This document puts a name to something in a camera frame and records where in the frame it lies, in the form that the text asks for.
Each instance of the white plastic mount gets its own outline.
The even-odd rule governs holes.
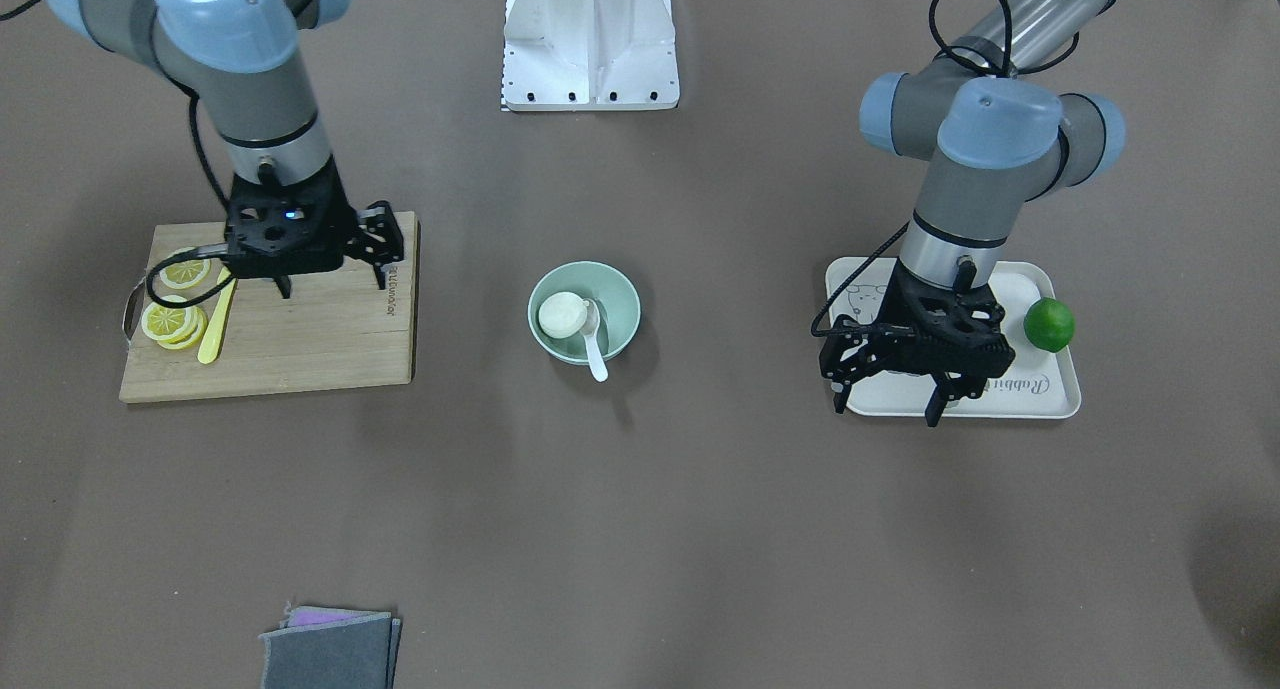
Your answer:
[[[507,0],[502,105],[641,111],[680,101],[671,0]]]

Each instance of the lemon slice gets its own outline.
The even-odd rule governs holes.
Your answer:
[[[179,339],[173,339],[169,342],[156,342],[156,343],[160,343],[161,347],[173,351],[186,350],[196,346],[200,342],[200,339],[205,337],[205,328],[209,327],[209,318],[205,315],[205,311],[202,309],[200,307],[195,309],[196,309],[196,327],[192,328],[191,336]]]
[[[182,247],[174,254],[182,254],[196,247]],[[205,280],[209,277],[209,269],[211,264],[207,259],[193,259],[191,261],[179,261],[172,266],[165,266],[160,270],[160,282],[170,289],[188,289],[196,284]]]
[[[168,302],[184,302],[183,297],[169,295],[164,297]],[[142,333],[156,342],[173,342],[186,338],[196,327],[196,307],[169,309],[155,302],[142,310]]]

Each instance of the robotic arm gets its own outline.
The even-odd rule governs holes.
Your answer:
[[[285,298],[288,275],[334,270],[347,256],[372,265],[385,288],[385,265],[403,259],[399,227],[388,202],[347,202],[298,51],[298,29],[340,18],[349,0],[47,1],[90,41],[187,92],[193,124],[202,99],[236,169],[229,197],[210,172],[224,243],[156,265],[152,300],[168,306],[151,288],[165,265],[215,257],[236,278],[275,279]]]
[[[929,163],[879,314],[872,324],[840,315],[826,332],[814,324],[837,412],[855,383],[881,371],[928,375],[929,426],[1014,361],[987,280],[1023,204],[1105,172],[1125,141],[1106,99],[1055,96],[1018,78],[1060,61],[1041,64],[1068,41],[1075,47],[1079,29],[1119,0],[1000,0],[1001,10],[951,44],[932,26],[938,1],[940,54],[919,74],[878,78],[859,110],[868,142]]]

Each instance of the white tray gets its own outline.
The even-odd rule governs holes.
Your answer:
[[[867,257],[846,256],[827,268],[827,296]],[[868,323],[879,311],[884,288],[893,270],[892,259],[877,259],[831,305],[831,319],[847,314]],[[1080,383],[1071,364],[1071,351],[1051,353],[1033,347],[1023,334],[1023,318],[1041,297],[1053,296],[1048,275],[1034,264],[1001,261],[991,275],[991,289],[1005,306],[1002,330],[1018,359],[1000,379],[987,383],[982,398],[961,400],[948,406],[943,419],[1066,419],[1080,407]],[[933,394],[933,379],[882,371],[854,384],[849,407],[863,416],[924,416]]]

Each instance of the folded cloth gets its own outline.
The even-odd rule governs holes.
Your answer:
[[[289,611],[266,644],[262,689],[390,689],[401,622],[389,612]]]

